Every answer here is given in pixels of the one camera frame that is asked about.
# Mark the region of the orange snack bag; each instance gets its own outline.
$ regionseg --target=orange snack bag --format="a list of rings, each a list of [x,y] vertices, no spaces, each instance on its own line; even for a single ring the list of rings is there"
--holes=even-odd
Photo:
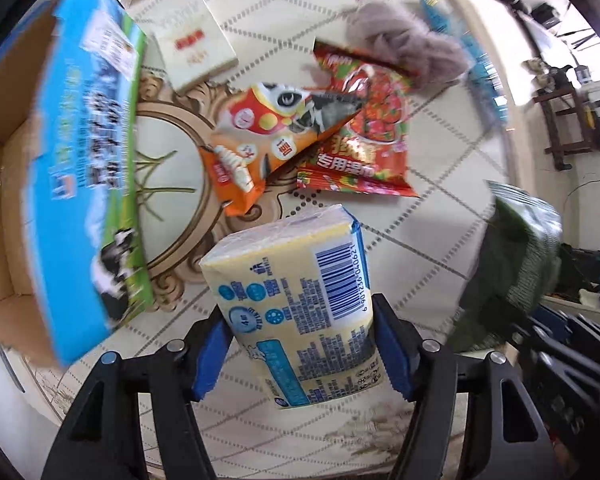
[[[268,83],[227,101],[209,145],[200,149],[224,213],[245,214],[273,171],[337,131],[363,103],[352,93]]]
[[[331,73],[331,88],[366,102],[300,165],[298,186],[417,196],[406,179],[408,75],[400,67],[321,41],[314,44],[314,56]]]

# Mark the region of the plastic wrapper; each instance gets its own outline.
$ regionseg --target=plastic wrapper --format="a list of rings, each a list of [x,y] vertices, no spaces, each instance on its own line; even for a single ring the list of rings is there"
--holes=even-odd
[[[487,53],[469,31],[464,19],[448,0],[420,0],[420,5],[431,28],[461,41],[467,56],[472,60],[469,70],[469,90],[485,117],[485,126],[500,121],[507,124],[507,98],[502,81]]]
[[[314,45],[331,88],[365,99],[359,114],[300,165],[298,186],[417,196],[407,183],[407,73],[321,41]]]
[[[362,105],[351,93],[267,83],[229,99],[210,145],[200,149],[224,213],[245,214],[273,171],[337,131]]]
[[[556,210],[517,187],[488,185],[495,211],[446,341],[454,351],[504,343],[510,322],[535,309],[559,269],[562,223]]]
[[[247,229],[200,261],[238,343],[280,408],[378,384],[360,224],[341,205]]]

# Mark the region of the barcode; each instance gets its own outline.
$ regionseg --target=barcode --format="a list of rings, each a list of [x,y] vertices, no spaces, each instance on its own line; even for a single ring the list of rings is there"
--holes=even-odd
[[[333,319],[348,316],[364,306],[364,295],[361,296],[358,289],[360,273],[356,273],[353,253],[353,244],[347,243],[315,255]]]

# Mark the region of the wooden chair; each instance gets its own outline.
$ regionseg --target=wooden chair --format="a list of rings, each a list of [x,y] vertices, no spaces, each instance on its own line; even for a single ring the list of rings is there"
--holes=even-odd
[[[549,101],[567,95],[570,95],[573,99],[573,107],[554,112]],[[565,155],[600,152],[600,116],[596,113],[596,108],[600,107],[600,101],[591,102],[586,92],[580,95],[572,85],[568,85],[553,92],[539,90],[538,95],[534,97],[534,102],[540,103],[542,107],[542,113],[549,133],[549,143],[551,144],[544,152],[552,154],[556,170],[571,169],[571,164],[564,162]],[[582,140],[562,144],[558,136],[558,126],[555,122],[555,117],[568,114],[577,115]]]

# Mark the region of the fluffy gray fabric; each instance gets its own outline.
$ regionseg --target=fluffy gray fabric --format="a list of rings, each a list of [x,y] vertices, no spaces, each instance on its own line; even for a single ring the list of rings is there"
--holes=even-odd
[[[378,59],[414,72],[413,85],[453,81],[471,68],[456,38],[431,32],[404,6],[381,0],[358,0],[350,17],[352,32],[366,41]]]

